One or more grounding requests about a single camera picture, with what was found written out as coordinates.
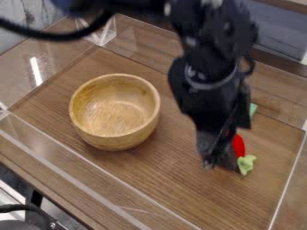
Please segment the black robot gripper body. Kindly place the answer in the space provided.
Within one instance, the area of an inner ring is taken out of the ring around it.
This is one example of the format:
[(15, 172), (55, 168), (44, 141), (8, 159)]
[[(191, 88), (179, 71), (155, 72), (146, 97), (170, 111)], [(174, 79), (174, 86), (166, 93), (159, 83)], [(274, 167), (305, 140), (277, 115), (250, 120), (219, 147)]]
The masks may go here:
[(218, 128), (231, 121), (241, 89), (250, 88), (247, 75), (238, 62), (218, 74), (198, 69), (186, 57), (176, 58), (171, 64), (168, 84), (179, 110), (195, 124), (198, 153), (199, 130)]

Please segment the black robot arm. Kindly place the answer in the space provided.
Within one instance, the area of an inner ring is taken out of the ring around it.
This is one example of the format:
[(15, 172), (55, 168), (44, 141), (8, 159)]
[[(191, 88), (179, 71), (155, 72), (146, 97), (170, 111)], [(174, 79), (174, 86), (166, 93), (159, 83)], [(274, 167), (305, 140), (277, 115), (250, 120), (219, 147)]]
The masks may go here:
[(50, 33), (0, 16), (0, 28), (36, 40), (79, 40), (118, 13), (142, 14), (170, 22), (183, 54), (174, 59), (168, 83), (182, 113), (192, 120), (196, 148), (204, 166), (239, 170), (234, 138), (251, 127), (251, 88), (241, 62), (255, 67), (250, 50), (258, 25), (247, 7), (235, 0), (51, 0), (71, 17), (92, 16), (79, 31)]

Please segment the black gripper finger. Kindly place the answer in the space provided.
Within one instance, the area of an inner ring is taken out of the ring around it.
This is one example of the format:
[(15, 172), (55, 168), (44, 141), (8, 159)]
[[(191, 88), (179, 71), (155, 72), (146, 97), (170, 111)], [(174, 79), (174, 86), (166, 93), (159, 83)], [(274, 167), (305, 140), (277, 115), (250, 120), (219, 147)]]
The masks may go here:
[(233, 139), (237, 128), (226, 121), (218, 128), (199, 130), (199, 154), (204, 168), (221, 166), (227, 170), (237, 169), (237, 156), (233, 148)]
[(229, 129), (235, 129), (238, 132), (239, 128), (245, 128), (245, 129), (251, 128), (250, 107), (251, 107), (251, 89), (242, 88), (238, 95), (235, 111), (230, 120)]

